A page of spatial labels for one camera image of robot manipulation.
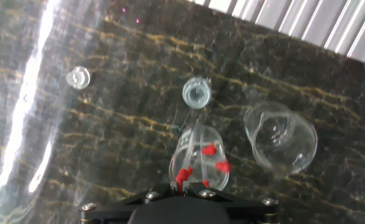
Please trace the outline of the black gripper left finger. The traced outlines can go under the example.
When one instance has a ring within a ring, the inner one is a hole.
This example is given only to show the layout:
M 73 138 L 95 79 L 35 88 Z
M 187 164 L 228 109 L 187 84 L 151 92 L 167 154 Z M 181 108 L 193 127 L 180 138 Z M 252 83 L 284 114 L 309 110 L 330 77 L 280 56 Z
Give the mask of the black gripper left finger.
M 180 187 L 177 182 L 170 184 L 158 184 L 149 190 L 145 190 L 113 205 L 101 206 L 98 203 L 86 203 L 82 205 L 78 213 L 78 224 L 92 223 L 127 223 L 134 210 L 139 206 L 157 200 L 180 195 Z

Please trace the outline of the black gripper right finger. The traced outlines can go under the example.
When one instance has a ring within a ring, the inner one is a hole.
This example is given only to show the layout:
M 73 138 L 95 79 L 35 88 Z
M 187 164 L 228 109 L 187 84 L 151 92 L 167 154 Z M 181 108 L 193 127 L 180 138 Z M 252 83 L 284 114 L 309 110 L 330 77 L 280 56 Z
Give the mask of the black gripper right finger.
M 202 182 L 183 182 L 182 195 L 215 202 L 226 212 L 233 222 L 280 223 L 280 202 L 275 198 L 246 200 L 212 187 Z

